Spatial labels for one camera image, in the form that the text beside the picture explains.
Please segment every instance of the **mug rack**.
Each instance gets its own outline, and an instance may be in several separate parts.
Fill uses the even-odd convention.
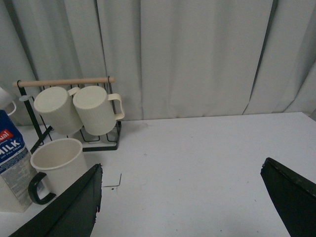
[[[28,111],[28,114],[30,116],[30,119],[32,121],[34,129],[35,129],[37,136],[38,136],[38,140],[35,142],[35,144],[31,148],[30,152],[33,153],[39,146],[43,145],[44,140],[47,136],[52,141],[53,139],[52,139],[52,136],[50,133],[54,129],[51,126],[47,126],[44,119],[42,118],[42,116],[40,114],[38,114],[38,116],[40,117],[40,120],[42,121],[44,128],[45,128],[45,131],[42,132],[40,124],[38,122],[38,119],[34,113],[32,104],[30,102],[30,101],[34,102],[35,99],[33,96],[27,95],[25,87],[39,87],[40,90],[45,90],[46,87],[52,87],[52,86],[57,86],[57,85],[69,85],[72,88],[74,85],[77,85],[78,87],[80,87],[80,85],[85,85],[85,84],[97,84],[97,85],[101,84],[108,94],[112,94],[113,90],[112,90],[111,83],[113,83],[113,82],[115,82],[114,77],[89,78],[89,79],[68,79],[68,80],[41,80],[41,81],[20,81],[20,80],[18,80],[17,82],[15,82],[13,84],[13,86],[18,87],[18,89],[20,91],[20,93],[21,93],[20,101],[24,102],[24,105]],[[113,111],[114,111],[114,113],[116,113],[114,101],[111,101],[111,103],[112,103]],[[84,152],[93,152],[93,151],[114,151],[114,150],[117,150],[119,147],[119,137],[120,137],[121,127],[122,127],[121,122],[117,121],[115,127],[111,131],[111,132],[115,133],[114,140],[110,139],[108,133],[106,134],[107,142],[112,144],[112,145],[105,145],[104,144],[102,146],[84,147],[83,151]],[[92,140],[87,139],[82,131],[82,128],[80,129],[80,135],[81,135],[83,141],[85,141],[87,143],[101,141],[100,136],[97,136],[96,139],[92,139]]]

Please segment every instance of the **curtain fold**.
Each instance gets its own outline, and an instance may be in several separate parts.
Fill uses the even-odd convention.
[[[315,61],[315,0],[279,0],[244,114],[279,113],[295,100]]]
[[[145,119],[242,114],[272,1],[141,4]]]
[[[140,0],[97,0],[106,68],[117,82],[125,119],[143,119]]]
[[[19,79],[109,75],[124,120],[316,117],[316,0],[0,0],[0,11],[0,86],[15,95]],[[15,116],[29,123],[21,103]]]

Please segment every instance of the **mug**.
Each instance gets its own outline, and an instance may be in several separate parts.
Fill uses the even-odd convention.
[[[121,113],[114,114],[110,101],[119,100]],[[73,103],[85,130],[95,136],[110,132],[118,119],[124,118],[119,94],[107,94],[100,86],[87,86],[74,95]]]
[[[13,104],[14,109],[10,113],[8,113],[9,116],[14,114],[14,112],[16,111],[14,97],[0,86],[0,110],[4,110],[10,103]]]
[[[54,86],[43,90],[34,101],[35,110],[59,134],[70,135],[82,128],[81,119],[72,103],[71,96],[79,90],[66,90]]]
[[[74,138],[57,139],[38,148],[31,156],[31,165],[38,172],[29,183],[29,195],[37,204],[46,204],[61,195],[88,171],[82,143]],[[40,199],[40,181],[50,193]]]

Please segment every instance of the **white tabletop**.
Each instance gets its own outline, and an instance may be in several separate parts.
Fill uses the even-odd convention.
[[[29,146],[35,132],[20,128]],[[316,182],[316,122],[303,113],[122,122],[103,165],[92,237],[289,237],[260,176],[272,157]],[[0,213],[7,237],[44,206]]]

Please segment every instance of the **mug holder stand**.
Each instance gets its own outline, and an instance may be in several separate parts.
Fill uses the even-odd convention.
[[[42,146],[46,140],[47,137],[49,137],[50,141],[53,141],[51,132],[54,130],[51,126],[47,126],[44,119],[40,114],[38,114],[38,117],[40,118],[43,126],[44,126],[44,132],[42,132],[42,129],[40,127],[40,124],[38,122],[37,116],[34,113],[32,104],[30,101],[34,103],[34,97],[28,96],[25,90],[25,87],[33,87],[37,86],[40,88],[40,90],[45,90],[47,87],[52,87],[55,85],[69,85],[71,88],[73,85],[77,85],[80,87],[80,85],[85,84],[96,84],[97,86],[102,85],[102,87],[106,90],[108,94],[112,94],[112,85],[111,83],[114,82],[114,78],[107,77],[107,78],[95,78],[95,79],[70,79],[70,80],[48,80],[48,81],[26,81],[22,82],[18,80],[14,86],[18,87],[22,101],[24,102],[24,105],[28,111],[28,114],[30,116],[30,119],[32,121],[32,124],[34,126],[34,129],[36,131],[36,134],[38,136],[38,140],[35,142],[33,147],[30,149],[30,152],[33,153],[39,146]],[[114,101],[111,101],[112,108],[114,113],[116,113],[116,108]],[[120,121],[116,122],[115,127],[110,131],[109,133],[105,134],[106,137],[106,144],[103,143],[102,146],[94,146],[92,144],[99,144],[101,143],[101,136],[97,136],[97,138],[88,138],[88,135],[85,134],[85,131],[83,128],[80,129],[79,136],[81,137],[82,141],[84,143],[83,151],[84,152],[95,152],[95,151],[114,151],[117,150],[119,147],[119,138],[120,138],[120,131],[122,128],[122,124]]]

